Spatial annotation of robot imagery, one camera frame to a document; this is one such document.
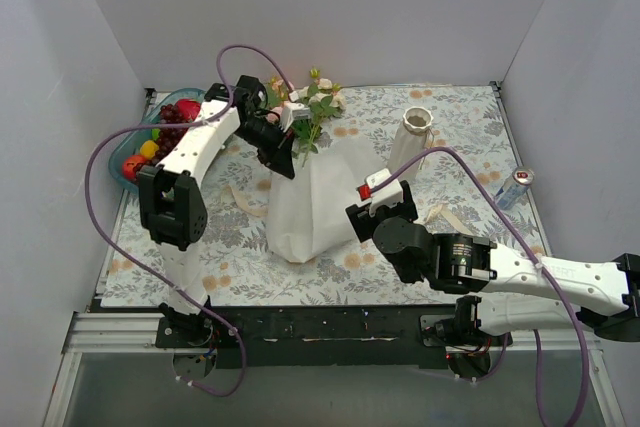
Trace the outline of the pink flower bouquet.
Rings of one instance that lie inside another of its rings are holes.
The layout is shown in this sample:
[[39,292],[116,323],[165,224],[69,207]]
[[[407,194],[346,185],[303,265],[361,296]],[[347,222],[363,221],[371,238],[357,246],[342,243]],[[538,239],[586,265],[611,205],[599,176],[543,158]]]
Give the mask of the pink flower bouquet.
[[322,131],[323,123],[342,116],[345,110],[345,99],[342,87],[321,75],[321,71],[312,67],[309,71],[310,83],[301,88],[295,88],[282,78],[274,76],[266,84],[267,100],[265,108],[268,120],[274,122],[276,115],[282,110],[286,101],[302,103],[310,107],[311,117],[295,121],[290,129],[296,138],[294,156],[303,156],[306,163],[311,153],[317,153],[317,141]]

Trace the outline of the cream printed ribbon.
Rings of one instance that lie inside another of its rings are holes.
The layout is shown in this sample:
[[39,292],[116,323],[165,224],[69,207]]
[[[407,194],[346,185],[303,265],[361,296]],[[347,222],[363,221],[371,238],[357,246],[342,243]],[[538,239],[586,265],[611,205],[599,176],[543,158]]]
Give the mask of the cream printed ribbon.
[[[391,207],[380,204],[375,208],[374,200],[378,200],[379,195],[371,195],[369,203],[363,205],[354,204],[346,208],[346,215],[352,223],[354,232],[357,234],[361,242],[365,242],[370,239],[378,224],[387,218],[401,217],[410,222],[418,220],[416,204],[411,197],[409,186],[406,182],[402,182],[402,185],[404,187],[402,201]],[[228,185],[226,189],[232,195],[237,207],[245,213],[257,218],[267,216],[267,206],[252,206],[249,204],[248,197],[243,192],[231,187],[230,185]],[[456,232],[468,236],[473,235],[473,233],[463,225],[457,217],[447,210],[443,204],[436,205],[430,211],[424,223],[427,224],[431,222],[437,216],[444,218]]]

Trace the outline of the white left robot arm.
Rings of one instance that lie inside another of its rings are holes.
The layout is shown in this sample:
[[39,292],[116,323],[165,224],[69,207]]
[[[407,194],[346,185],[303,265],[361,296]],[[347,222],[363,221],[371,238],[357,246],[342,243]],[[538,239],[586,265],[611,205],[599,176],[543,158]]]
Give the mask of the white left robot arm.
[[158,246],[164,277],[172,292],[167,304],[185,314],[178,334],[193,347],[205,345],[213,333],[211,320],[200,314],[207,302],[199,245],[208,223],[201,184],[227,140],[236,135],[257,150],[258,160],[285,178],[295,176],[294,135],[268,119],[267,91],[255,77],[243,75],[229,91],[216,83],[204,95],[193,127],[157,164],[137,174],[140,218]]

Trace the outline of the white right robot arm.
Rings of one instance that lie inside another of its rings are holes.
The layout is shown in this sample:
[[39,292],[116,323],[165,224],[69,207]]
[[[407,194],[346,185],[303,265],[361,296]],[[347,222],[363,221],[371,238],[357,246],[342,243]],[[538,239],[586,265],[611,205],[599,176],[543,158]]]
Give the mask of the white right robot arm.
[[456,296],[453,319],[439,336],[464,344],[516,330],[563,329],[573,322],[617,342],[639,339],[639,258],[625,253],[610,262],[534,260],[488,238],[460,232],[433,234],[418,223],[407,182],[381,193],[358,189],[346,208],[356,236],[370,240],[407,284],[427,282]]

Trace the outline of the white wrapping paper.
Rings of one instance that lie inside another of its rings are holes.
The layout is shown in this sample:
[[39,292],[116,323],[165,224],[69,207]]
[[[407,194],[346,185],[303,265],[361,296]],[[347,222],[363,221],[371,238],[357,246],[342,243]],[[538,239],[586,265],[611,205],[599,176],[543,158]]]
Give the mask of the white wrapping paper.
[[269,249],[304,263],[356,238],[345,209],[360,201],[357,187],[384,166],[373,144],[343,139],[295,163],[295,178],[271,181],[266,239]]

